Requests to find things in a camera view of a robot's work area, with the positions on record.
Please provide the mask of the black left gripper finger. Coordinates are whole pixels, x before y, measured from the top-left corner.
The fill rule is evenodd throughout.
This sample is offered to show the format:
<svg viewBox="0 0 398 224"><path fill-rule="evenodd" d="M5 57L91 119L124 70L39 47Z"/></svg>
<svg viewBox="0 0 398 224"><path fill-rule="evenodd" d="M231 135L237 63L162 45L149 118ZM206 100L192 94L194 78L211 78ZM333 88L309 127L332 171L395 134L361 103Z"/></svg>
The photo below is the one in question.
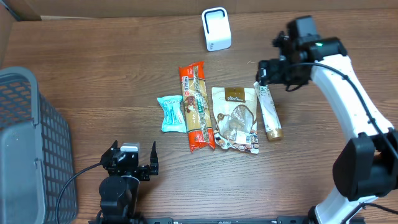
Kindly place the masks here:
<svg viewBox="0 0 398 224"><path fill-rule="evenodd" d="M152 150L150 153L150 175L159 174L159 160L156 151L156 142L153 142Z"/></svg>
<svg viewBox="0 0 398 224"><path fill-rule="evenodd" d="M111 147L103 153L103 155L101 156L100 161L101 162L108 162L109 160L111 160L113 158L117 148L118 148L118 141L115 140L112 143Z"/></svg>

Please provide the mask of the teal snack packet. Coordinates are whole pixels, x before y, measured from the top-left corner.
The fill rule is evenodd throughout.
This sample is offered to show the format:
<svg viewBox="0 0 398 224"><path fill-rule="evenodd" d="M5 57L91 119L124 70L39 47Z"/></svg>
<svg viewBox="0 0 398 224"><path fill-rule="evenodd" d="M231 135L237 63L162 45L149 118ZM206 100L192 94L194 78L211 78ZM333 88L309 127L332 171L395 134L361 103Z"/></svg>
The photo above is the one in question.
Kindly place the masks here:
<svg viewBox="0 0 398 224"><path fill-rule="evenodd" d="M161 130L167 132L186 133L187 127L181 110L181 95L163 96L157 99L164 111Z"/></svg>

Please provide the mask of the orange spaghetti packet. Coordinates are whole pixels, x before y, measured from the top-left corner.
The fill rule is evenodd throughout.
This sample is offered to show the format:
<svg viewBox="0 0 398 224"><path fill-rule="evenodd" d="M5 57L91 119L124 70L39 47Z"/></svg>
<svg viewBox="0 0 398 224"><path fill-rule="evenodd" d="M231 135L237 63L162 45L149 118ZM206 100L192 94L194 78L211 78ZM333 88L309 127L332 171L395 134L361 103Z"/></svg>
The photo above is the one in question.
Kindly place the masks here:
<svg viewBox="0 0 398 224"><path fill-rule="evenodd" d="M216 147L203 65L204 61L200 61L179 68L188 141L192 152L206 146L212 149Z"/></svg>

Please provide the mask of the white cream tube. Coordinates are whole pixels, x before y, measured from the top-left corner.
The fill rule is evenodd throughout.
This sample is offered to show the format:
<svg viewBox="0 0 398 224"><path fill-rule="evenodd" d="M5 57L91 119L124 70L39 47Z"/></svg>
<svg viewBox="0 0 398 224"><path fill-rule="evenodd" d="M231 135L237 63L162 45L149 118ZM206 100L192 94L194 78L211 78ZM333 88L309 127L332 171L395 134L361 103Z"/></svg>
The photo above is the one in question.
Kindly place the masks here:
<svg viewBox="0 0 398 224"><path fill-rule="evenodd" d="M254 89L261 106L262 118L264 120L264 127L268 141L278 141L283 139L284 134L282 126L268 86L262 86L258 82L255 82Z"/></svg>

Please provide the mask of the grey plastic basket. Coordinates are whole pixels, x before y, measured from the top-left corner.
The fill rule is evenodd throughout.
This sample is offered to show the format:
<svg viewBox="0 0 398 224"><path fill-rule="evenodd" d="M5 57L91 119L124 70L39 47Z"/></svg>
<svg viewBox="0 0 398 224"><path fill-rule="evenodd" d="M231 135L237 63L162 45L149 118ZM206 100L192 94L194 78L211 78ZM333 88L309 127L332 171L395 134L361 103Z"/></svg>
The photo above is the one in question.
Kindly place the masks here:
<svg viewBox="0 0 398 224"><path fill-rule="evenodd" d="M1 223L71 223L78 215L70 128L23 67L1 70Z"/></svg>

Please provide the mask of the brown white nut pouch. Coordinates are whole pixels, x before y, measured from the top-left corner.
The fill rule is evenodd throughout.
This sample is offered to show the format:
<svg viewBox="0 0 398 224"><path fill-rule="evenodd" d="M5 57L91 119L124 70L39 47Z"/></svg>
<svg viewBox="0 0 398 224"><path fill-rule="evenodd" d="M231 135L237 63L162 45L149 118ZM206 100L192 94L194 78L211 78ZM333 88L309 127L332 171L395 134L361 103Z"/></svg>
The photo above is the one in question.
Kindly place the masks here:
<svg viewBox="0 0 398 224"><path fill-rule="evenodd" d="M216 128L214 137L222 149L259 153L257 95L253 88L211 89Z"/></svg>

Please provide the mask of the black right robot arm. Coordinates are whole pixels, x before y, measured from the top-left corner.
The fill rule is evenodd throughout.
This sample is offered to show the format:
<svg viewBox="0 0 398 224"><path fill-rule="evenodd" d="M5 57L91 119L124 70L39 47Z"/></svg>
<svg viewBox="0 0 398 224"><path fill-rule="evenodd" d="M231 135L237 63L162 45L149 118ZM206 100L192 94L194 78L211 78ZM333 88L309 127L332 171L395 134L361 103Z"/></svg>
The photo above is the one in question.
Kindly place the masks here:
<svg viewBox="0 0 398 224"><path fill-rule="evenodd" d="M279 58L259 62L258 84L284 84L292 92L313 82L346 141L333 164L333 190L309 210L304 223L349 223L362 208L397 189L397 130L365 92L339 38L280 32L272 44Z"/></svg>

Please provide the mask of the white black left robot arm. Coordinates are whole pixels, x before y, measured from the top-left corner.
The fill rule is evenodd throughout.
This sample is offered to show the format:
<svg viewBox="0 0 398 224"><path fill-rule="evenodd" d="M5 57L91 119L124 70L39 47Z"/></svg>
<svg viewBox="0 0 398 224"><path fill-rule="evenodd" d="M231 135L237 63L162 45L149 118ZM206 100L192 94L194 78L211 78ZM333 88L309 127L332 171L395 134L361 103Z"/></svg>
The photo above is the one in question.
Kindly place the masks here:
<svg viewBox="0 0 398 224"><path fill-rule="evenodd" d="M101 210L92 223L147 223L146 218L136 212L139 185L159 174L159 161L155 142L148 165L139 164L139 149L138 142L119 147L115 141L101 156L100 163L109 176L99 185Z"/></svg>

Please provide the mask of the white barcode scanner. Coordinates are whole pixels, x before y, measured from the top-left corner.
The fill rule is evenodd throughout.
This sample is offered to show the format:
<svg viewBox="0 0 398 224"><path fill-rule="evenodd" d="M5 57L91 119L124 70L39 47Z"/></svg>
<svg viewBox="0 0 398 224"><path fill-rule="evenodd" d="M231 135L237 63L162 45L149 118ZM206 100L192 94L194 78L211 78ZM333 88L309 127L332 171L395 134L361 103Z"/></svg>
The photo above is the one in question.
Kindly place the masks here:
<svg viewBox="0 0 398 224"><path fill-rule="evenodd" d="M232 36L228 13L223 7L206 9L201 14L206 48L209 52L231 47Z"/></svg>

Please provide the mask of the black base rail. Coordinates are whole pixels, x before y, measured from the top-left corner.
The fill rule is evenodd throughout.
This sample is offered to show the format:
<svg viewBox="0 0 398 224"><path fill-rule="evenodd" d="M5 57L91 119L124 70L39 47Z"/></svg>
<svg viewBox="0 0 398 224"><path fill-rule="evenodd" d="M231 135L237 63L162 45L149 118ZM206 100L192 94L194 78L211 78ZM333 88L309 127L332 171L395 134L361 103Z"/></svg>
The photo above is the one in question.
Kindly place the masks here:
<svg viewBox="0 0 398 224"><path fill-rule="evenodd" d="M146 218L139 223L148 224L306 224L314 223L306 216L279 216L277 218L245 218L245 219L179 219Z"/></svg>

